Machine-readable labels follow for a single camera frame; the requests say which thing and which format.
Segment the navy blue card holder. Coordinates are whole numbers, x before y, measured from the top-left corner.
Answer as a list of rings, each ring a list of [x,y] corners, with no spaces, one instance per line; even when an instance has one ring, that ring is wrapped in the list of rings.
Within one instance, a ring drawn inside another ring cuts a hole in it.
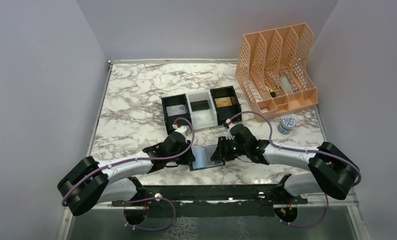
[[[226,164],[224,160],[211,160],[211,156],[216,149],[217,145],[193,147],[192,154],[195,157],[195,161],[189,164],[189,170],[197,171],[224,166]]]

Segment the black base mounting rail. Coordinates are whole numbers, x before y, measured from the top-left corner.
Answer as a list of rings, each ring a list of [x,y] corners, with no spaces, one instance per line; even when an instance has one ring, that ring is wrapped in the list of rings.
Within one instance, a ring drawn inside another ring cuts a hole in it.
[[[301,196],[290,196],[277,184],[217,184],[217,185],[142,185],[136,177],[130,177],[133,190],[123,186],[118,189],[117,196],[109,202],[124,205],[127,201],[146,198],[166,198],[173,202],[198,201],[260,201],[263,203],[283,205],[292,203],[307,204],[308,200]]]

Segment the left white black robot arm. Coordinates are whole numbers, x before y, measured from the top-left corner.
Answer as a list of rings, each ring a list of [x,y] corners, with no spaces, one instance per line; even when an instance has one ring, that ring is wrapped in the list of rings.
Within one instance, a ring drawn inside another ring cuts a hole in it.
[[[189,164],[195,159],[192,143],[186,133],[174,131],[163,142],[128,157],[112,161],[84,157],[57,184],[61,205],[80,216],[98,203],[132,201],[139,193],[132,177],[162,170],[170,162]]]

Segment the gold credit card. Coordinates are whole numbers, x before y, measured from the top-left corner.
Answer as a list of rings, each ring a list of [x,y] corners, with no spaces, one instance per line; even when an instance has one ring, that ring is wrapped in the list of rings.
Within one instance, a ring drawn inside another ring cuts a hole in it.
[[[214,100],[217,108],[230,107],[233,105],[231,97],[219,97]]]

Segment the grey box in organizer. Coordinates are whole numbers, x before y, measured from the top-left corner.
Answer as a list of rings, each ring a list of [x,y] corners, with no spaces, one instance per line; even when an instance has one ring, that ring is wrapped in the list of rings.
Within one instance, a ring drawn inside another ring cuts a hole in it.
[[[279,81],[280,81],[282,87],[284,88],[286,94],[289,95],[289,94],[293,94],[294,93],[294,90],[293,90],[293,88],[292,88],[292,86],[291,86],[291,84],[290,84],[290,82],[289,82],[289,80],[288,80],[288,78],[286,76],[281,76],[279,78]]]

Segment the small white blue jar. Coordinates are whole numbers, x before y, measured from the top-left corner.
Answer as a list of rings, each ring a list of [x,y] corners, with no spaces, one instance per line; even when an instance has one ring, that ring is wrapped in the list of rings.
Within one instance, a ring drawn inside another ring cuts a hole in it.
[[[296,119],[291,115],[284,116],[278,124],[278,131],[281,134],[288,135],[291,130],[296,126]]]

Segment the black white three-compartment tray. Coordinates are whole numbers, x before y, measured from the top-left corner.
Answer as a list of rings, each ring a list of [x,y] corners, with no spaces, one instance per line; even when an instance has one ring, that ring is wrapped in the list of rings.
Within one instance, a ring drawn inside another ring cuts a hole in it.
[[[242,112],[232,85],[167,96],[161,102],[167,134],[175,130],[173,123],[179,117],[189,120],[194,130],[201,130],[221,126]]]

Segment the orange plastic file organizer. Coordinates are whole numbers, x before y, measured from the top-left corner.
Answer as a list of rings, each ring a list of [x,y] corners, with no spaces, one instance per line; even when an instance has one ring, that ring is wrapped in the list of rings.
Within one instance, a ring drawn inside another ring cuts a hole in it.
[[[307,74],[314,32],[306,23],[244,34],[235,77],[252,111],[272,119],[315,107],[318,89]],[[294,90],[286,94],[280,77]],[[272,98],[269,89],[276,97]]]

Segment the silver credit card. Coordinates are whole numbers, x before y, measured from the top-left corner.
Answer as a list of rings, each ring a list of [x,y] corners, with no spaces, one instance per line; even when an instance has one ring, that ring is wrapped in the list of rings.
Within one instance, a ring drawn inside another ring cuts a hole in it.
[[[187,113],[186,106],[184,104],[172,105],[166,107],[166,113],[168,117],[184,115]]]

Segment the yellow black item in organizer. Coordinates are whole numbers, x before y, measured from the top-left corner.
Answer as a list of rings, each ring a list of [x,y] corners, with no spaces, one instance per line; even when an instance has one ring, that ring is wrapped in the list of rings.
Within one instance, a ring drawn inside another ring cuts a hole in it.
[[[269,89],[269,94],[270,94],[270,96],[271,96],[272,98],[276,98],[276,97],[277,97],[275,91],[274,91],[272,88]]]

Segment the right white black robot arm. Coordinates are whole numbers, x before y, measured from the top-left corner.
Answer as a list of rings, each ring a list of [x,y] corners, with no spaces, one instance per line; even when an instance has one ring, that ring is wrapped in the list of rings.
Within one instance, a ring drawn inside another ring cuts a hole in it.
[[[243,124],[229,129],[230,137],[221,136],[211,160],[232,161],[245,156],[253,163],[285,165],[305,170],[286,174],[276,186],[274,198],[292,199],[302,194],[324,193],[344,200],[359,177],[358,167],[335,145],[324,142],[317,147],[276,146],[257,139]]]

